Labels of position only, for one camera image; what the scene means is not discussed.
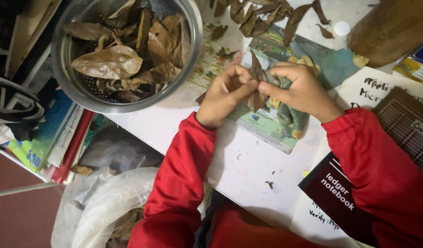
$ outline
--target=hand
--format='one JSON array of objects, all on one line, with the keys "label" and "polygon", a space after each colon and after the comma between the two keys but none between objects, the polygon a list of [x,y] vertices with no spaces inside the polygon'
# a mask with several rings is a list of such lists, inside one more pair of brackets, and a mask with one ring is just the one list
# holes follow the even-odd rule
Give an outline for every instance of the hand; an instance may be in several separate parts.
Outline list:
[{"label": "hand", "polygon": [[209,130],[222,125],[236,105],[256,90],[259,83],[249,79],[250,73],[241,65],[232,65],[216,76],[196,113],[196,120]]},{"label": "hand", "polygon": [[260,82],[258,90],[274,97],[289,107],[306,112],[322,123],[335,120],[344,111],[328,95],[306,65],[278,62],[270,70],[271,75],[287,77],[292,81],[289,90],[281,89],[267,82]]}]

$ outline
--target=cutting mat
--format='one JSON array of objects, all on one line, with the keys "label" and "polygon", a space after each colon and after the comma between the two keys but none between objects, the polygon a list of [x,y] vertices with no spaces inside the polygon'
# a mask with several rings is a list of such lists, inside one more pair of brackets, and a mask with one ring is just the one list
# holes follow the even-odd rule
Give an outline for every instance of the cutting mat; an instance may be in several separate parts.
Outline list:
[{"label": "cutting mat", "polygon": [[384,131],[423,171],[423,104],[395,87],[372,112]]}]

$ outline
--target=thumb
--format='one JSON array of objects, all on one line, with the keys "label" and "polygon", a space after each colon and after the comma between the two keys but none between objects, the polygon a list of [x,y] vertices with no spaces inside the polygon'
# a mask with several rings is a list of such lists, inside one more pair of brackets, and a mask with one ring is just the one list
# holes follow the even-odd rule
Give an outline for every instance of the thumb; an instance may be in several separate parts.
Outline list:
[{"label": "thumb", "polygon": [[271,96],[285,104],[287,104],[290,99],[288,90],[281,89],[269,82],[260,82],[257,89],[260,93]]},{"label": "thumb", "polygon": [[231,92],[229,95],[237,102],[240,102],[244,97],[248,96],[250,93],[255,91],[258,85],[259,82],[257,82],[256,80],[250,80],[247,83],[242,84],[239,89]]}]

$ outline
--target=white bottle cap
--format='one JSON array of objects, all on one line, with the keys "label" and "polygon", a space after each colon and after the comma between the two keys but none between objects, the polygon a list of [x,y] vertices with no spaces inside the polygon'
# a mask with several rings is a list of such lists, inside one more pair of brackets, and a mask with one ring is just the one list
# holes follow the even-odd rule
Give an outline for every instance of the white bottle cap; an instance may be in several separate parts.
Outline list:
[{"label": "white bottle cap", "polygon": [[337,22],[334,25],[334,32],[339,36],[347,36],[351,32],[351,26],[344,21]]}]

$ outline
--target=red sleeve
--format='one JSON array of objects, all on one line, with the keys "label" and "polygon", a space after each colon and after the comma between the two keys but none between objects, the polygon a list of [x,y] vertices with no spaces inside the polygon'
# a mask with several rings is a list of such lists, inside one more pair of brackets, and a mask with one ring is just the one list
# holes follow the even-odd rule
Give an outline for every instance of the red sleeve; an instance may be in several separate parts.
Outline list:
[{"label": "red sleeve", "polygon": [[205,130],[195,112],[179,124],[147,200],[144,219],[131,232],[128,247],[192,247],[201,223],[197,210],[203,177],[212,160],[215,132]]},{"label": "red sleeve", "polygon": [[379,219],[379,246],[423,247],[423,172],[368,110],[347,110],[323,127],[357,206]]}]

